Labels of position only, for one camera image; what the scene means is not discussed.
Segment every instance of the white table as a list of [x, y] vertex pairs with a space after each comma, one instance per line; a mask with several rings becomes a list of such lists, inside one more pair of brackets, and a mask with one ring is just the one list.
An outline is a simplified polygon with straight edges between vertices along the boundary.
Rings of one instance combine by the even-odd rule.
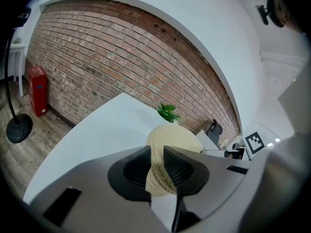
[[33, 176], [23, 200], [78, 164], [122, 150], [145, 146], [151, 130], [169, 123], [156, 110], [122, 93], [75, 126], [50, 152]]
[[[203, 154], [212, 155], [216, 157], [223, 157], [224, 158], [224, 150], [219, 150], [215, 143], [205, 134], [203, 130], [201, 130], [196, 137], [201, 142], [202, 146], [205, 150], [202, 151]], [[242, 160], [248, 161], [247, 150], [244, 151]]]
[[19, 86], [20, 97], [24, 96], [22, 75], [25, 71], [25, 47], [26, 47], [25, 44], [11, 44], [10, 46], [10, 54], [14, 55], [14, 57], [12, 58], [14, 81], [16, 81], [16, 75], [17, 75], [17, 69], [18, 69], [18, 86]]

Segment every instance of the black floor lamp base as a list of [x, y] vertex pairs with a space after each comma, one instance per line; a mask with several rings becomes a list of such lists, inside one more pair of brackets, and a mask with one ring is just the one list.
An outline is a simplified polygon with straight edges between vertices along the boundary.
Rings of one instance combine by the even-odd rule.
[[6, 136], [12, 143], [19, 143], [27, 138], [33, 128], [33, 121], [27, 114], [16, 116], [19, 124], [16, 124], [12, 118], [6, 126]]

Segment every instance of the wooden floor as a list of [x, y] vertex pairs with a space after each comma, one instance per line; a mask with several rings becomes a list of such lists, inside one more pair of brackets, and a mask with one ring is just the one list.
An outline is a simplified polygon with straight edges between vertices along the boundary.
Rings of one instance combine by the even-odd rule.
[[29, 103], [27, 84], [24, 97], [18, 93], [17, 83], [10, 82], [12, 104], [16, 114], [26, 113], [33, 120], [33, 129], [21, 143], [10, 143], [6, 137], [6, 125], [12, 118], [5, 96], [5, 86], [0, 86], [0, 167], [12, 191], [22, 198], [40, 164], [55, 145], [71, 130], [67, 124], [51, 112], [37, 117]]

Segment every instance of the beige fabric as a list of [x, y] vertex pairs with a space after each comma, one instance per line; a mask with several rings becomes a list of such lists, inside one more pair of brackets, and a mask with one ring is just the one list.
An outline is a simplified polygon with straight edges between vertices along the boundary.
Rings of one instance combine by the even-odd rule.
[[151, 168], [147, 175], [146, 191], [153, 196], [176, 194], [163, 163], [163, 147], [174, 146], [194, 152], [200, 152], [203, 147], [196, 136], [178, 124], [163, 124], [153, 129], [147, 138], [146, 145], [151, 146]]

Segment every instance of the green plant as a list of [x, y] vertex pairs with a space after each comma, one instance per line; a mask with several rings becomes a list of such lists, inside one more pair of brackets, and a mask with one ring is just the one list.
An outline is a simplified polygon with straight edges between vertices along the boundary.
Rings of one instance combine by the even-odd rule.
[[13, 44], [19, 44], [19, 43], [21, 43], [21, 38], [20, 38], [20, 37], [17, 37], [12, 43], [13, 43]]
[[173, 123], [174, 120], [180, 119], [180, 116], [173, 112], [174, 109], [176, 109], [175, 105], [172, 105], [172, 104], [164, 105], [164, 104], [161, 103], [161, 107], [159, 106], [157, 108], [157, 112], [165, 120], [167, 120], [168, 122]]

